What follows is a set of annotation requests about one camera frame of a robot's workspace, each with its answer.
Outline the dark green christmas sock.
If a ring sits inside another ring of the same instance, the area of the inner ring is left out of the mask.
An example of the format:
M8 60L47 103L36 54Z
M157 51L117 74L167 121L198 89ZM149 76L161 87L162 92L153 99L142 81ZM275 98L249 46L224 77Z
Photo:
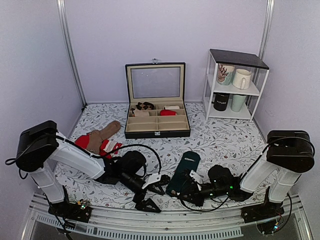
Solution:
M200 160L201 157L198 153L193 151L185 152L166 187L165 193L170 197L176 197L177 193L181 192L183 183L188 179L190 171L197 171Z

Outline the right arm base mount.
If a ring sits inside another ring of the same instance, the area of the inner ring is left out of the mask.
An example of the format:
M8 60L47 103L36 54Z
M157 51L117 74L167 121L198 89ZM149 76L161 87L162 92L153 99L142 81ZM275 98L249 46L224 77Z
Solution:
M241 217L245 223L257 222L284 214L283 202L273 203L269 200L270 187L267 188L264 202L257 205L243 207Z

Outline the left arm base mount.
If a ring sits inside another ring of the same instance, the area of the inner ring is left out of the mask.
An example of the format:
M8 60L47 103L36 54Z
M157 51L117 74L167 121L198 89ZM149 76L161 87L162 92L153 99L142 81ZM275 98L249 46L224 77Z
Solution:
M91 217L92 208L86 200L79 200L76 203L69 201L66 188L63 186L64 199L59 203L49 203L48 213L63 219L88 223Z

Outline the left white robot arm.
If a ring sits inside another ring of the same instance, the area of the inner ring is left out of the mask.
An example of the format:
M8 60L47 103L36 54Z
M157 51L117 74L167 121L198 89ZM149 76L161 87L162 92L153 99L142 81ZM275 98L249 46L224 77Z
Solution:
M36 185L45 193L49 212L60 217L77 217L84 214L88 204L69 201L67 190L54 176L47 160L63 163L81 171L100 184L122 183L134 192L133 202L139 211L160 213L155 202L145 198L147 191L163 196L162 186L170 177L161 173L137 175L146 169L147 160L137 150L130 150L122 156L109 158L114 151L105 155L91 153L65 138L52 120L24 130L19 137L15 164L20 171L28 173Z

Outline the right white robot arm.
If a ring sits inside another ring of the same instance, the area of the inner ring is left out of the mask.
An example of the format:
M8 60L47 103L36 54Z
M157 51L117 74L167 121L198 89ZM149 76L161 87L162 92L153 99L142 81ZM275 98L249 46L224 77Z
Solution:
M235 202L249 199L258 186L274 171L276 180L266 192L266 201L259 206L262 218L269 218L278 210L301 174L315 164L315 147L304 130L272 130L267 143L254 163L239 176L221 165L214 165L207 173L208 183L200 183L194 170L185 170L186 180L178 193L181 202L201 207L206 199L227 196Z

